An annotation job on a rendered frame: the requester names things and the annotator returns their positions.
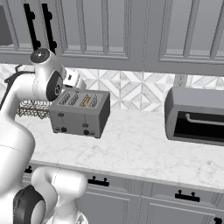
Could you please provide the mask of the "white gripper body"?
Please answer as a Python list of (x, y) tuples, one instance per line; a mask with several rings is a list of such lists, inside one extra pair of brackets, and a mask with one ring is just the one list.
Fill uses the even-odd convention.
[(76, 84), (76, 89), (78, 91), (85, 92), (86, 88), (87, 88), (87, 85), (86, 85), (85, 81), (82, 78), (79, 78), (79, 80)]

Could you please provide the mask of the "grey four-slot toaster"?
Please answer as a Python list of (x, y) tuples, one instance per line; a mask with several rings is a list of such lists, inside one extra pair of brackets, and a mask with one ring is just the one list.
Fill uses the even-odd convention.
[(110, 115), (110, 92), (65, 90), (49, 112), (54, 133), (100, 138)]

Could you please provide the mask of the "grey toaster oven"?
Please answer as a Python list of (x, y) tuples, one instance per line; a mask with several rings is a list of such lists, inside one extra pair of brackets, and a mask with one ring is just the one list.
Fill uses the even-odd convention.
[(172, 87), (164, 102), (164, 129), (169, 140), (224, 146), (224, 126), (191, 123), (192, 119), (224, 123), (224, 91)]

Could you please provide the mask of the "grey drawer front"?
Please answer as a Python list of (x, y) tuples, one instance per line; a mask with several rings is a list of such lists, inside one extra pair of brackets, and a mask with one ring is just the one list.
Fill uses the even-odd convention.
[(109, 187), (100, 185), (91, 185), (88, 183), (88, 185), (93, 188), (99, 188), (103, 190), (120, 192), (120, 193), (127, 193), (130, 188), (130, 182), (126, 178), (120, 178), (116, 176), (109, 176), (107, 174), (99, 174), (92, 172), (86, 172), (85, 175), (87, 177), (87, 180), (91, 179), (93, 176), (96, 176), (96, 178), (99, 180), (103, 180), (104, 178), (108, 179)]
[[(176, 199), (174, 194), (181, 190), (183, 194), (190, 195), (195, 192), (197, 197), (200, 197), (200, 202), (193, 202), (183, 199)], [(192, 204), (196, 206), (211, 207), (224, 210), (224, 194), (219, 192), (209, 192), (200, 189), (186, 188), (183, 186), (152, 184), (151, 196), (166, 200), (173, 200), (180, 203)]]
[(29, 174), (29, 173), (24, 173), (24, 176), (23, 176), (23, 179), (22, 179), (22, 182), (23, 182), (23, 185), (24, 186), (28, 186), (30, 185), (32, 182), (31, 182), (31, 179), (32, 179), (32, 174), (34, 173), (34, 171), (39, 167), (38, 164), (29, 164), (31, 165), (31, 168), (32, 168), (32, 173)]

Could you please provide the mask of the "grey base cupboard door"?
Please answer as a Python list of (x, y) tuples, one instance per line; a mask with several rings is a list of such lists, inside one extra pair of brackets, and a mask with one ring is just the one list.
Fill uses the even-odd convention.
[(129, 193), (90, 188), (77, 204), (89, 224), (137, 223), (138, 197)]
[(224, 211), (159, 199), (142, 198), (139, 224), (215, 224)]

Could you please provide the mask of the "grey wall cupboard door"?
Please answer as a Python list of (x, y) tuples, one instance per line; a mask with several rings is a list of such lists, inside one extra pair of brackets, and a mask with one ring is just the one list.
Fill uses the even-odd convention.
[(224, 0), (150, 0), (144, 70), (224, 76)]
[(146, 0), (42, 0), (65, 67), (142, 71)]
[(36, 0), (0, 0), (0, 53), (32, 53), (32, 40), (24, 4)]

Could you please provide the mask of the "grey wall outlet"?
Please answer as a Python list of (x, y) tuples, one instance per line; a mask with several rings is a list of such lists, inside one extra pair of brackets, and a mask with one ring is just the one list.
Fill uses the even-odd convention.
[(188, 78), (187, 74), (176, 74), (174, 78), (173, 86), (185, 88), (187, 84), (187, 78)]

